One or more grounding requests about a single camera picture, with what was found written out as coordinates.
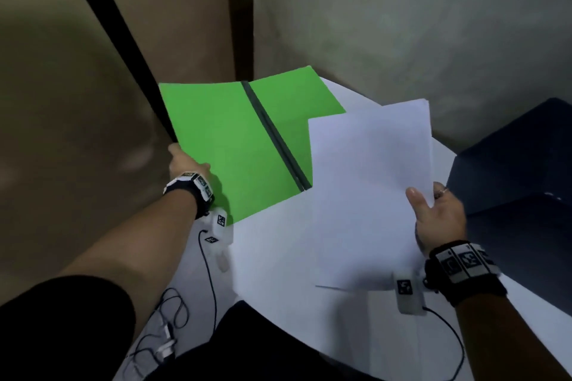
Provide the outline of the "dark folder spine bar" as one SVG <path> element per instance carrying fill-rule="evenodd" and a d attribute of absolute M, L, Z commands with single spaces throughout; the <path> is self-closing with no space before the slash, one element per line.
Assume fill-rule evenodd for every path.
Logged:
<path fill-rule="evenodd" d="M 297 188 L 300 192 L 309 190 L 312 188 L 312 185 L 304 172 L 302 171 L 300 165 L 298 164 L 297 160 L 295 159 L 294 155 L 291 153 L 289 147 L 285 143 L 282 135 L 280 134 L 279 130 L 276 128 L 275 124 L 273 123 L 272 119 L 269 117 L 267 111 L 263 107 L 261 101 L 259 100 L 258 96 L 254 92 L 253 88 L 251 87 L 248 81 L 241 81 L 242 88 L 247 95 L 248 100 L 250 101 L 252 108 L 254 109 L 257 117 L 259 118 L 262 126 L 266 130 L 269 138 L 271 139 L 276 151 L 280 155 L 280 158 L 284 165 L 286 166 L 287 170 L 290 173 L 291 178 L 295 182 Z"/>

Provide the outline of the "person's right hand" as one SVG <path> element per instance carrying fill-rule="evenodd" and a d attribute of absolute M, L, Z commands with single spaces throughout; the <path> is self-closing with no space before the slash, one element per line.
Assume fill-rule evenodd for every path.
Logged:
<path fill-rule="evenodd" d="M 431 218 L 415 223 L 415 237 L 423 255 L 445 244 L 467 240 L 466 214 L 461 201 L 442 183 L 433 183 Z"/>

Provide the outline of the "person's left hand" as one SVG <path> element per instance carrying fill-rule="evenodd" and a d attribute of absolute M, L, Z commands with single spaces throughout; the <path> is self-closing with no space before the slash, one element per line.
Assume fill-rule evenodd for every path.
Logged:
<path fill-rule="evenodd" d="M 200 174 L 208 182 L 211 182 L 211 165 L 208 163 L 198 163 L 194 158 L 184 152 L 183 163 L 170 163 L 169 176 L 173 180 L 185 173 Z"/>

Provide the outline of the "black wristband with markers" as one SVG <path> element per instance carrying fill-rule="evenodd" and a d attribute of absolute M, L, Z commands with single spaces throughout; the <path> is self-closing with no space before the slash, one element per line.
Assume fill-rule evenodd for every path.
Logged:
<path fill-rule="evenodd" d="M 168 182 L 163 195 L 175 190 L 189 192 L 194 197 L 197 205 L 195 220 L 209 215 L 215 196 L 210 183 L 204 176 L 196 172 L 185 172 Z"/>
<path fill-rule="evenodd" d="M 476 295 L 506 297 L 501 271 L 478 244 L 455 240 L 433 249 L 425 261 L 425 282 L 457 307 Z"/>

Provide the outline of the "black left wristband with markers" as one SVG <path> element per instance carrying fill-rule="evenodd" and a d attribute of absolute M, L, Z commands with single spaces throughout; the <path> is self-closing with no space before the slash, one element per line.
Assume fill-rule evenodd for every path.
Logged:
<path fill-rule="evenodd" d="M 196 172 L 185 172 L 168 182 L 163 195 L 175 190 L 189 192 L 194 197 L 197 205 L 195 220 L 209 215 L 215 196 L 210 183 L 204 176 Z"/>

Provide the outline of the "dark blue chair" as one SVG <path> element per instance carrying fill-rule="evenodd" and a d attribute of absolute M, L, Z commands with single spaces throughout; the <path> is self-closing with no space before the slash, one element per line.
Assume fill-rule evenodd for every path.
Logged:
<path fill-rule="evenodd" d="M 572 316 L 572 104 L 550 98 L 455 157 L 447 187 L 501 272 Z"/>

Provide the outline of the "green folder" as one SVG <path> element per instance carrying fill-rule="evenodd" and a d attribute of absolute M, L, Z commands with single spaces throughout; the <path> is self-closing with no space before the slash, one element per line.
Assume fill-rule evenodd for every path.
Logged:
<path fill-rule="evenodd" d="M 308 182 L 308 120 L 345 112 L 312 67 L 248 84 Z M 239 81 L 159 84 L 181 148 L 210 163 L 214 204 L 231 223 L 302 193 Z"/>

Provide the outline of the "person's right forearm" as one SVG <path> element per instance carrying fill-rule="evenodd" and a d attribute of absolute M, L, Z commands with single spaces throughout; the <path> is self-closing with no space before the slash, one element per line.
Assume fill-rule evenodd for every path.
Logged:
<path fill-rule="evenodd" d="M 474 381 L 572 381 L 506 296 L 455 307 Z"/>

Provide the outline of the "white paper sheets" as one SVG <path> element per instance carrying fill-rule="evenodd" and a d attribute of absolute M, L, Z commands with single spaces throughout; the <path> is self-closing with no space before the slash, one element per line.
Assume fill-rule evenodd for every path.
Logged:
<path fill-rule="evenodd" d="M 308 120 L 314 284 L 393 289 L 424 257 L 405 190 L 433 204 L 433 138 L 425 99 Z"/>

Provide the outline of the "person's left forearm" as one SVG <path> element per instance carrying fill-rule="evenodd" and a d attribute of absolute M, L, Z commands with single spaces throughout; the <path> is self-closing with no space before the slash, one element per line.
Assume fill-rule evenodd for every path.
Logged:
<path fill-rule="evenodd" d="M 168 192 L 105 233 L 59 276 L 101 277 L 126 291 L 136 314 L 134 341 L 177 270 L 196 214 L 190 192 Z"/>

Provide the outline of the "black right wristband with markers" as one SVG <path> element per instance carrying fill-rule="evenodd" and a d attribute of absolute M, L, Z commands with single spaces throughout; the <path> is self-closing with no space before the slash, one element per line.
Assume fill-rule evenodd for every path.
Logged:
<path fill-rule="evenodd" d="M 433 249 L 425 261 L 425 282 L 457 307 L 476 295 L 506 297 L 501 271 L 478 244 L 455 240 Z"/>

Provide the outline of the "black pole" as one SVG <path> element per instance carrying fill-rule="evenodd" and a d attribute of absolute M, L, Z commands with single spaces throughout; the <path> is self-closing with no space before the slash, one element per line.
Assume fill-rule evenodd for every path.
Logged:
<path fill-rule="evenodd" d="M 170 139 L 177 142 L 175 130 L 162 99 L 158 82 L 133 38 L 116 2 L 114 0 L 86 1 Z"/>

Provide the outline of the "person's black shirt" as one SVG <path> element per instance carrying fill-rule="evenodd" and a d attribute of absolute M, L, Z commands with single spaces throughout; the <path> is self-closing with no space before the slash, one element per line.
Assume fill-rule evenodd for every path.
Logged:
<path fill-rule="evenodd" d="M 131 299 L 97 277 L 43 282 L 0 306 L 0 381 L 112 381 L 130 349 Z M 246 302 L 234 304 L 209 341 L 146 381 L 377 381 L 327 362 Z"/>

